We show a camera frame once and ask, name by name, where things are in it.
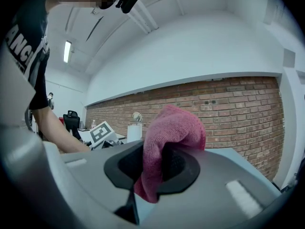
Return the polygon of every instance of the black chair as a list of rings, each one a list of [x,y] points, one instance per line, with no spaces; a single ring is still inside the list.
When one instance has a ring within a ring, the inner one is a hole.
[[[70,116],[78,116],[77,115],[77,112],[75,112],[75,111],[73,111],[73,110],[68,110],[68,115],[70,115]]]
[[[78,116],[71,116],[67,114],[63,115],[63,121],[65,123],[67,131],[70,132],[70,130],[72,130],[72,135],[78,140],[80,140],[81,138],[80,134],[77,131],[80,126],[80,120],[81,119]]]

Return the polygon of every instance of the pink towel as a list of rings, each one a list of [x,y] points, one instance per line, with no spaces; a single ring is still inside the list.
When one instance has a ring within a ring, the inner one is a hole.
[[[165,106],[149,125],[143,148],[143,172],[134,191],[148,202],[156,203],[162,183],[162,149],[168,142],[204,150],[205,129],[194,114],[174,105]]]

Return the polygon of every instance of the white cylinder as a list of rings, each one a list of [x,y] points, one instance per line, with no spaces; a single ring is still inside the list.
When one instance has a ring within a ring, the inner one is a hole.
[[[142,138],[142,124],[129,125],[127,127],[127,143],[141,140]]]

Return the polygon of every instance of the ceiling light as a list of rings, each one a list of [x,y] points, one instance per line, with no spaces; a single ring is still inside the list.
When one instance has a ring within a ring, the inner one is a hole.
[[[71,42],[66,41],[66,44],[65,44],[65,51],[64,51],[64,54],[63,54],[63,61],[64,61],[65,63],[67,63],[68,60],[69,60],[70,48],[71,48]]]

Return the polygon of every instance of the black t-shirt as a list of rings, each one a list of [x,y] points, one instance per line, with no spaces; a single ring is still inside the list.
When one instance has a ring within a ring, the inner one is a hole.
[[[44,74],[50,50],[46,38],[48,21],[45,1],[25,0],[4,37],[12,63],[18,65],[28,80],[37,62],[39,64],[36,81],[32,83],[36,94],[30,103],[30,109],[48,106]],[[44,57],[41,57],[42,51],[46,54]]]

